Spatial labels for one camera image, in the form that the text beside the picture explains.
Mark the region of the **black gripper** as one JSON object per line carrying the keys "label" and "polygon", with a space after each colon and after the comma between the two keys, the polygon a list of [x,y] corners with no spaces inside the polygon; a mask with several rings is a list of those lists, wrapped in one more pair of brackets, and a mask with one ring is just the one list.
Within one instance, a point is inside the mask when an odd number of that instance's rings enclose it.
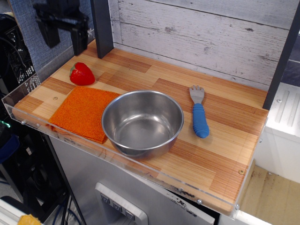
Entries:
{"label": "black gripper", "polygon": [[80,11],[79,6],[78,0],[48,0],[33,4],[38,27],[50,48],[60,43],[58,29],[71,30],[75,56],[87,48],[89,17]]}

